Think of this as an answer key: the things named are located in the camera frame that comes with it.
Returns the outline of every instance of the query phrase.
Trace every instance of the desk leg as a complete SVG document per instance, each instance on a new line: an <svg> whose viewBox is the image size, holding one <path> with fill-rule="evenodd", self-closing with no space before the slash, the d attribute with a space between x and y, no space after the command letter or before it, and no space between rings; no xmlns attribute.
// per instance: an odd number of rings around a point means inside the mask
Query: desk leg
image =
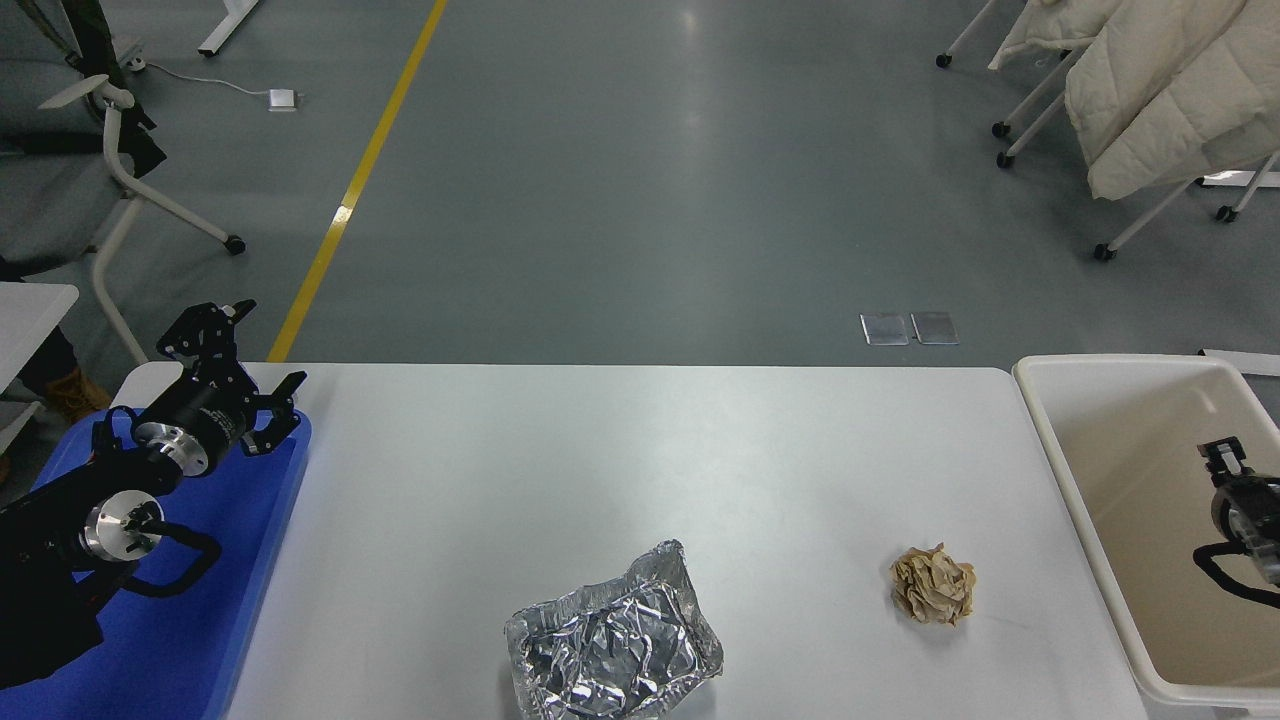
<svg viewBox="0 0 1280 720"><path fill-rule="evenodd" d="M212 58L218 53L223 42L227 42L241 22L248 17L250 10L257 5L257 0L223 0L223 5L227 5L227 17L198 47L200 54L206 58Z"/></svg>

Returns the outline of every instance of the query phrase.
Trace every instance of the chair leg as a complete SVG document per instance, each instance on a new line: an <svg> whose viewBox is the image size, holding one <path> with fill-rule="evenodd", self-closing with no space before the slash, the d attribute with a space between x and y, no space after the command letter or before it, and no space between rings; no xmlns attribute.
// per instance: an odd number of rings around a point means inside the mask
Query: chair leg
<svg viewBox="0 0 1280 720"><path fill-rule="evenodd" d="M97 297L97 304L102 306L102 314L106 315L106 322L111 324L115 329L115 334L120 336L120 341L129 350L129 355L138 365L147 361L146 352L142 351L142 346L138 343L138 338L133 337L133 331L124 322L124 316L120 315L119 307L111 300L111 296L106 293L106 266L111 264L111 258L115 256L115 251L120 249L120 243L124 242L124 236L128 234L129 228L133 227L133 220L137 219L138 213L142 210L142 205L146 200L142 197L131 197L128 204L124 206L124 211L120 214L120 219L116 220L115 227L106 236L106 241L97 250L97 256L93 259L93 268L90 272L90 277L93 284L93 295Z"/></svg>
<svg viewBox="0 0 1280 720"><path fill-rule="evenodd" d="M1120 234L1117 234L1116 238L1112 240L1110 243L1106 245L1098 243L1097 246L1094 246L1093 258L1097 260L1102 260L1103 263L1115 258L1116 251L1120 250L1120 247L1124 243L1129 242L1129 238L1132 238L1134 234L1137 234L1138 231L1144 228L1147 223L1149 223L1156 215L1158 215L1161 210L1167 208L1170 202L1176 200L1179 195L1181 195L1188 187L1190 187L1192 182L1193 181L1187 181L1184 183L1180 183L1178 187L1174 188L1172 192L1166 195L1164 200L1157 202L1155 206L1148 208L1147 211L1139 215L1137 220L1129 224L1129 227L1120 231Z"/></svg>
<svg viewBox="0 0 1280 720"><path fill-rule="evenodd" d="M947 65L951 64L951 56L955 55L957 50L960 50L960 46L964 45L964 41L973 35L974 29L978 26L980 26L983 20L986 20L987 17L991 15L991 13L996 10L997 1L998 0L987 0L987 4L983 5L980 10L978 10L978 14L974 15L972 20L969 20L969 24L966 24L963 31L960 31L960 35L956 36L955 42L951 44L951 47L947 47L946 53L938 55L933 60L936 65L938 65L940 68L946 68Z"/></svg>
<svg viewBox="0 0 1280 720"><path fill-rule="evenodd" d="M1062 106L1065 104L1066 104L1066 91L1062 91L1061 94L1059 94L1057 97L1053 99L1053 102L1051 102L1050 106L1046 108L1044 111L1041 113L1039 117L1037 117L1036 120L1033 120L1032 124L1028 126L1025 131L1023 131L1023 135L1018 136L1018 140L1015 140L1014 143L1009 146L1009 150L996 155L996 165L1000 168L1007 168L1012 165L1014 158L1016 158L1018 154L1021 152L1024 147L1027 147L1027 143L1029 143L1032 138L1036 137L1036 135L1039 133L1039 131L1046 124L1048 124L1051 119L1053 119L1053 115L1059 114L1059 111L1062 110Z"/></svg>
<svg viewBox="0 0 1280 720"><path fill-rule="evenodd" d="M238 237L228 234L227 231L223 231L218 225L183 208L178 202L174 202L159 190L143 183L124 169L124 165L120 164L120 110L118 108L108 106L104 124L102 154L106 156L106 164L111 169L111 174L120 182L120 184L142 197L146 197L151 202L155 202L160 209L174 215L179 220L183 220L187 224L210 234L214 240L221 242L232 255L238 255L243 251L243 242Z"/></svg>
<svg viewBox="0 0 1280 720"><path fill-rule="evenodd" d="M1009 117L991 127L992 135L996 137L1005 137L1009 135L1009 131L1012 129L1015 124L1021 122L1023 117L1032 109L1032 105L1048 92L1048 88L1055 86L1062 76L1065 76L1066 72L1075 65L1075 61L1080 59L1083 50L1071 50L1066 58L1064 58L1051 73L1044 76L1044 79L1042 79L1039 85L1037 85L1034 90L1032 90L1027 97L1024 97L1023 101L1019 102L1011 113L1009 113Z"/></svg>
<svg viewBox="0 0 1280 720"><path fill-rule="evenodd" d="M1267 173L1271 172L1271 167L1276 164L1276 158L1280 158L1280 152L1275 152L1267 158L1267 160L1262 163L1262 167L1258 168L1258 172L1253 173L1253 179L1249 181L1249 184L1244 188L1244 195L1240 196L1240 200L1234 206L1222 205L1217 209L1219 220L1222 220L1224 223L1235 222L1235 217L1244 211L1244 206L1249 204L1249 200L1253 199L1253 193L1257 192L1258 186L1262 184L1263 178L1266 178Z"/></svg>

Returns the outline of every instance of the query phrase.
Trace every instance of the storage bin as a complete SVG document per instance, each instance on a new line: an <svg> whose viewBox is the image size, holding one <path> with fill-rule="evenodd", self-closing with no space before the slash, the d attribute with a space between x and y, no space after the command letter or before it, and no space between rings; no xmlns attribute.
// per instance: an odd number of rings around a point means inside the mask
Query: storage bin
<svg viewBox="0 0 1280 720"><path fill-rule="evenodd" d="M1220 360L1023 359L1014 368L1138 685L1161 702L1280 715L1280 610L1234 597L1193 562L1221 542L1197 445L1236 436L1280 475L1280 432ZM1236 579L1271 588L1245 557Z"/></svg>

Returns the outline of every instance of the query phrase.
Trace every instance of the crumpled aluminum foil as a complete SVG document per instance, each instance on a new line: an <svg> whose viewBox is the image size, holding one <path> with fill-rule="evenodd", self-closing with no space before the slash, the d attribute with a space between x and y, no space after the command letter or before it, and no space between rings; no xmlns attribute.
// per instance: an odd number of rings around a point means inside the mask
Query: crumpled aluminum foil
<svg viewBox="0 0 1280 720"><path fill-rule="evenodd" d="M673 539L621 578L521 610L506 632L526 720L653 720L724 660Z"/></svg>

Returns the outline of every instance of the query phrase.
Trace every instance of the chair armrest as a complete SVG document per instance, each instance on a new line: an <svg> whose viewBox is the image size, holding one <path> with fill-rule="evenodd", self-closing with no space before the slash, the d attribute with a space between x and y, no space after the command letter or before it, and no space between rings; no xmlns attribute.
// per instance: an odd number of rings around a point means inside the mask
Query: chair armrest
<svg viewBox="0 0 1280 720"><path fill-rule="evenodd" d="M133 94L128 90L123 90L111 85L111 79L105 74L90 76L70 87L64 88L49 100L40 104L41 110L56 110L59 108L65 108L76 100L88 95L90 92L97 95L102 100L119 106L122 110L128 110L133 106Z"/></svg>

